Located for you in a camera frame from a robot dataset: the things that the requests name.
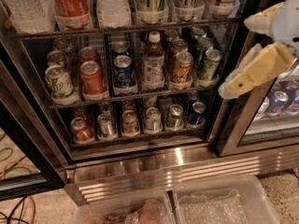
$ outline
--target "refrigerator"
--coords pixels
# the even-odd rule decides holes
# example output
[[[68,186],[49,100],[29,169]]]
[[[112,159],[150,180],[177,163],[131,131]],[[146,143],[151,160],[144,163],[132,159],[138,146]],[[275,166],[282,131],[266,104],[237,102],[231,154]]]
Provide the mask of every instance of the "refrigerator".
[[[260,175],[298,165],[298,115],[268,118],[264,114],[261,119],[255,118],[272,85],[287,77],[269,81],[238,99],[223,100],[218,95],[219,85],[250,47],[256,42],[271,43],[267,37],[249,32],[243,20],[284,0],[238,1],[236,15],[228,18],[157,24],[140,24],[133,19],[128,26],[99,28],[94,13],[93,28],[60,31],[56,27],[53,32],[26,34],[9,28],[9,9],[1,0],[0,126],[40,171],[28,176],[29,183],[24,183],[23,177],[1,180],[0,187],[5,187],[1,198],[64,188],[77,205],[84,205],[134,190],[169,191],[175,184],[195,178]],[[138,67],[141,33],[173,28],[183,33],[193,26],[206,27],[223,53],[215,84],[177,90],[170,89],[166,80],[162,87],[148,91],[143,89],[141,73],[136,69],[137,91],[122,94],[114,89],[110,55],[114,41],[130,44]],[[53,40],[61,37],[69,38],[77,49],[98,49],[106,68],[107,97],[83,99],[79,86],[80,101],[70,105],[52,101],[45,81],[47,54],[52,51]],[[185,120],[180,130],[166,131],[163,127],[159,133],[144,132],[142,100],[157,96],[159,103],[160,98],[171,97],[173,103],[180,104],[181,97],[190,91],[200,91],[205,101],[204,125],[190,128]],[[125,136],[121,134],[121,102],[131,100],[135,100],[140,133]],[[105,102],[113,104],[118,131],[113,140],[98,135],[97,118]],[[87,107],[93,126],[93,140],[87,144],[76,143],[70,129],[72,112],[79,106]]]

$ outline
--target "speckled floor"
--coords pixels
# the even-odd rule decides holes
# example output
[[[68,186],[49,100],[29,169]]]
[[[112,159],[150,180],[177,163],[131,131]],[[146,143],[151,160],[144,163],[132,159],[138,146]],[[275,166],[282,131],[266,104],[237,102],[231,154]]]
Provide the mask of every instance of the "speckled floor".
[[[276,210],[281,224],[299,223],[299,188],[294,175],[280,172],[259,176],[267,196]],[[38,224],[68,224],[78,207],[72,202],[63,189],[45,192],[33,196],[36,203],[35,223]],[[8,215],[19,201],[9,200],[0,202],[0,210]],[[26,202],[24,220],[29,220],[31,205]]]

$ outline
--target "bottle cap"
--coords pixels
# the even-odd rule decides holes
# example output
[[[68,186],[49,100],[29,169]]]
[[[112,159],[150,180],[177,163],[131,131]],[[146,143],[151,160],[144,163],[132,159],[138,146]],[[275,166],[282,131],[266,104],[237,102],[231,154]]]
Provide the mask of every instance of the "bottle cap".
[[[156,43],[160,41],[160,33],[159,32],[150,32],[149,33],[149,41]]]

